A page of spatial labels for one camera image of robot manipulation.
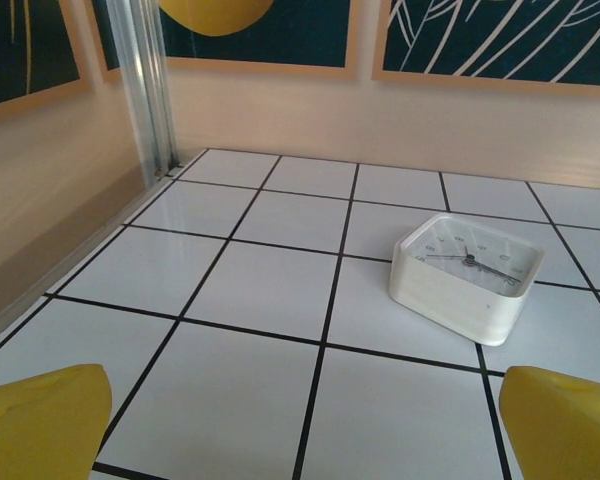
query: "square clock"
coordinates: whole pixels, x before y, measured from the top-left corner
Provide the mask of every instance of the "square clock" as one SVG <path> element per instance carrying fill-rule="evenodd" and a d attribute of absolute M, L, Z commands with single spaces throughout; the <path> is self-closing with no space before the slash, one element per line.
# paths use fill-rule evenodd
<path fill-rule="evenodd" d="M 389 294 L 475 342 L 501 345 L 543 258 L 533 243 L 442 213 L 396 244 Z"/>

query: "clock face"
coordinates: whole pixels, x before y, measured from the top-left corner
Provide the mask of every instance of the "clock face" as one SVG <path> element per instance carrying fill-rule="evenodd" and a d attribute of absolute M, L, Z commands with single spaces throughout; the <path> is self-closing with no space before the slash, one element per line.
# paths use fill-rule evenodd
<path fill-rule="evenodd" d="M 478 225 L 442 217 L 408 247 L 407 255 L 499 295 L 514 297 L 539 252 Z"/>

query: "wooden frame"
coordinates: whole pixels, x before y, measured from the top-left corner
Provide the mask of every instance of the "wooden frame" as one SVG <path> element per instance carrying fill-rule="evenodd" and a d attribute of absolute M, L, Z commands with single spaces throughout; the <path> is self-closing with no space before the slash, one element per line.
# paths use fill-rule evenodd
<path fill-rule="evenodd" d="M 116 81 L 121 78 L 120 70 L 107 68 L 104 56 L 104 48 L 100 39 L 100 32 L 96 22 L 91 0 L 84 0 L 88 11 L 91 31 L 96 37 L 98 50 L 98 62 L 102 70 L 102 76 L 107 82 Z M 171 68 L 196 68 L 206 71 L 226 73 L 264 73 L 299 75 L 322 78 L 334 78 L 352 80 L 356 77 L 358 70 L 358 48 L 361 21 L 361 9 L 363 0 L 351 0 L 349 12 L 349 28 L 347 32 L 347 53 L 344 67 L 323 67 L 315 65 L 291 65 L 282 63 L 247 62 L 237 60 L 215 60 L 205 58 L 167 57 L 167 66 Z"/>
<path fill-rule="evenodd" d="M 431 73 L 394 72 L 384 70 L 385 50 L 389 33 L 391 1 L 382 0 L 373 60 L 372 80 L 436 87 L 489 88 L 509 92 L 584 95 L 600 97 L 600 86 L 571 83 L 549 83 L 528 80 L 504 80 L 498 78 L 475 78 L 438 75 Z"/>
<path fill-rule="evenodd" d="M 0 121 L 23 113 L 25 111 L 41 107 L 73 95 L 85 92 L 91 87 L 89 79 L 89 68 L 82 47 L 75 12 L 69 0 L 57 0 L 62 12 L 62 18 L 71 44 L 73 58 L 78 70 L 78 80 L 51 87 L 39 92 L 30 93 L 22 97 L 14 98 L 0 103 Z"/>

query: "wall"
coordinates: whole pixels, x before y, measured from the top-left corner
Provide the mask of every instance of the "wall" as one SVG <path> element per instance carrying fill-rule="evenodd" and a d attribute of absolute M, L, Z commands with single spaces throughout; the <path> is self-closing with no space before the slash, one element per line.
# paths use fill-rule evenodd
<path fill-rule="evenodd" d="M 362 3 L 356 82 L 172 69 L 180 148 L 600 187 L 600 98 L 372 82 L 380 0 Z"/>
<path fill-rule="evenodd" d="M 72 5 L 92 90 L 0 122 L 0 311 L 144 190 L 124 90 Z"/>

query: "yellow object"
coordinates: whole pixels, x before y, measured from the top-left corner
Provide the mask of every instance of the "yellow object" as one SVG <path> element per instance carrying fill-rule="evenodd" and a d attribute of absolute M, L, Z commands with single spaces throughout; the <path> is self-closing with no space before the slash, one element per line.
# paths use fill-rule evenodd
<path fill-rule="evenodd" d="M 160 0 L 180 25 L 209 37 L 239 32 L 260 20 L 273 0 Z"/>
<path fill-rule="evenodd" d="M 526 480 L 600 480 L 600 383 L 513 367 L 500 413 Z"/>
<path fill-rule="evenodd" d="M 0 480 L 87 480 L 111 413 L 100 365 L 0 387 Z"/>

